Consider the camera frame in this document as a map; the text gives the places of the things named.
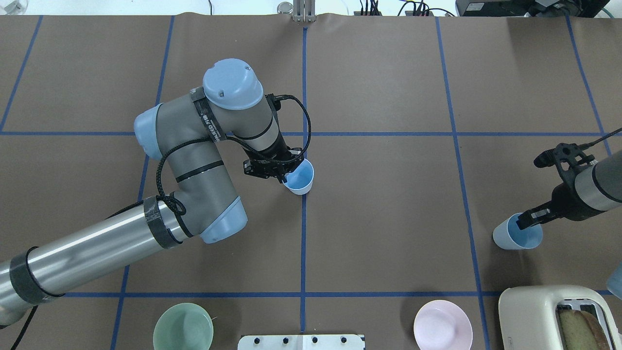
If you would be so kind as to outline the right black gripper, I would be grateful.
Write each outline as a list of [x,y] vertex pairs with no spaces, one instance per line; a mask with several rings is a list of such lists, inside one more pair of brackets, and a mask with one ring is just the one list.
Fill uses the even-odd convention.
[[551,208],[537,207],[520,213],[516,224],[520,230],[546,224],[554,219],[565,218],[570,221],[585,221],[591,217],[591,210],[578,199],[566,185],[559,184],[553,189]]

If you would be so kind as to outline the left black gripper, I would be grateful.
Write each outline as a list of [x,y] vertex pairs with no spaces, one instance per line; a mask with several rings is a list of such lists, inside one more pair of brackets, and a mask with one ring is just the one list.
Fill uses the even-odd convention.
[[260,158],[256,152],[245,149],[248,160],[243,162],[243,171],[245,175],[263,179],[275,177],[280,184],[286,184],[287,175],[293,173],[305,160],[303,150],[286,146],[284,153],[267,156],[269,158],[267,161]]

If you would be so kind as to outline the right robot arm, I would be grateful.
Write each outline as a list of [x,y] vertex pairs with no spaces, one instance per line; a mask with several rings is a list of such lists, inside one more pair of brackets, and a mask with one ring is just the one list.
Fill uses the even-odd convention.
[[555,166],[562,180],[551,199],[531,208],[515,219],[521,229],[556,219],[586,221],[600,213],[619,208],[622,203],[622,153],[602,161],[585,154],[587,145],[561,143],[535,158],[535,166]]

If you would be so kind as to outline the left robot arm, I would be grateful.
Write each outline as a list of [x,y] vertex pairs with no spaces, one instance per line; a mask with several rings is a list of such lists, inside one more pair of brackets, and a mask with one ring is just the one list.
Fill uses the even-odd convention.
[[158,161],[157,195],[2,262],[1,327],[191,237],[212,244],[241,231],[247,214],[216,144],[243,148],[245,175],[286,184],[309,147],[291,148],[284,140],[278,111],[286,100],[302,106],[292,95],[266,94],[246,62],[226,58],[205,72],[199,87],[138,115],[136,139]]

